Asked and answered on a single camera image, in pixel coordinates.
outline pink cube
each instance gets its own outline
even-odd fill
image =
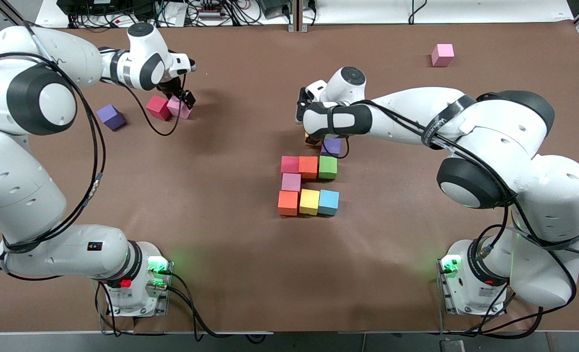
[[[448,67],[454,57],[455,50],[453,49],[452,44],[437,44],[431,54],[433,67]]]
[[[300,174],[283,174],[281,190],[300,192]]]
[[[281,156],[281,174],[297,174],[298,160],[298,156]]]
[[[157,95],[153,95],[151,100],[146,104],[146,109],[152,116],[167,121],[170,118],[170,110],[167,107],[168,100]]]
[[[178,105],[180,104],[180,114],[178,113]],[[185,118],[189,117],[190,109],[187,108],[187,104],[185,102],[181,102],[176,96],[172,96],[168,101],[168,110],[170,110],[170,114],[175,117]]]

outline red-orange cube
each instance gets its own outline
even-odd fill
[[[298,158],[298,173],[307,180],[318,178],[318,157],[301,156]]]
[[[282,190],[279,192],[279,215],[298,215],[298,192]]]

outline brown tabletop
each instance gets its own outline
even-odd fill
[[[73,33],[97,46],[129,47],[124,29]],[[119,227],[129,239],[157,245],[214,330],[437,330],[435,259],[500,220],[497,210],[466,209],[440,192],[435,176],[444,152],[362,136],[351,138],[337,180],[306,185],[339,191],[337,216],[278,216],[281,156],[317,154],[294,124],[298,90],[328,80],[339,67],[366,74],[368,98],[423,86],[471,96],[534,91],[557,115],[540,154],[579,162],[579,34],[571,22],[162,34],[171,49],[198,63],[187,78],[198,99],[193,117],[164,138],[146,125],[126,90],[85,89],[93,109],[112,103],[128,125],[115,133],[103,128],[106,173],[78,223]],[[450,67],[430,67],[436,43],[453,43]],[[143,103],[154,93],[137,92]],[[171,127],[151,119],[158,129]],[[69,208],[88,183],[90,141],[81,114],[64,133],[30,139]],[[174,302],[167,317],[142,319],[136,330],[191,330],[183,307]],[[516,301],[509,316],[534,311]],[[446,328],[476,321],[448,316]],[[97,328],[88,279],[28,283],[0,272],[0,331]],[[540,328],[579,330],[579,289]]]

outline white robotic arm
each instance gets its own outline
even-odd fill
[[[25,275],[89,276],[108,284],[117,315],[152,316],[169,280],[157,274],[169,264],[154,245],[103,225],[70,225],[41,240],[62,222],[66,199],[27,142],[28,134],[68,129],[77,113],[72,86],[39,56],[80,88],[102,81],[182,96],[178,76],[196,69],[193,60],[169,52],[150,24],[135,24],[128,34],[130,51],[99,51],[53,29],[0,32],[0,265]]]
[[[296,122],[308,142],[365,134],[446,148],[450,155],[437,173],[444,194],[470,208],[511,208],[513,225],[500,238],[456,242],[441,260],[448,311],[496,312],[507,283],[538,306],[569,303],[579,272],[579,164],[537,155],[554,121],[546,100],[528,91],[473,99],[426,87],[370,102],[365,82],[361,71],[343,67],[328,84],[301,90]]]

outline light pink cube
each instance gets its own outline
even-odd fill
[[[437,44],[431,54],[433,67],[448,67],[454,57],[455,50],[453,49],[452,44]]]
[[[297,174],[298,160],[298,156],[281,156],[281,174]]]
[[[178,116],[180,118],[187,119],[189,117],[189,113],[192,111],[187,108],[187,104],[185,102],[180,103],[180,115],[178,114],[178,104],[180,100],[176,96],[172,96],[168,101],[168,110],[170,110],[170,114],[172,116]]]
[[[300,174],[283,174],[281,190],[300,192]]]

